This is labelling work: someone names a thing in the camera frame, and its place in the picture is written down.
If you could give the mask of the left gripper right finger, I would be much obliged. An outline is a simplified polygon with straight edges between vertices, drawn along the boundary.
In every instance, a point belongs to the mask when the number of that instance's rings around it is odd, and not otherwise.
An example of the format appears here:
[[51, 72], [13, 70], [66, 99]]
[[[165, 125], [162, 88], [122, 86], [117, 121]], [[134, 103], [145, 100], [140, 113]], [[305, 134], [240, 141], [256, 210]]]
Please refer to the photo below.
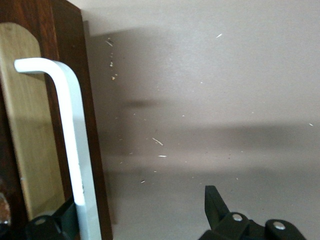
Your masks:
[[257, 224], [239, 212], [231, 212], [214, 185], [204, 190], [204, 210], [210, 229], [201, 240], [304, 240], [292, 223], [281, 219]]

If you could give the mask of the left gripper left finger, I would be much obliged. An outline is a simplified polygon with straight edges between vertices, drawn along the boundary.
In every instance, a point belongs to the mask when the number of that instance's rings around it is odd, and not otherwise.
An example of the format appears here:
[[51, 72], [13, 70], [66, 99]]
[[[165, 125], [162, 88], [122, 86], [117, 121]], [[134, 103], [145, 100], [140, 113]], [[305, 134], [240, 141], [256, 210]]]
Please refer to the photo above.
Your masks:
[[52, 215], [41, 215], [25, 227], [28, 240], [78, 240], [80, 230], [74, 198], [70, 197]]

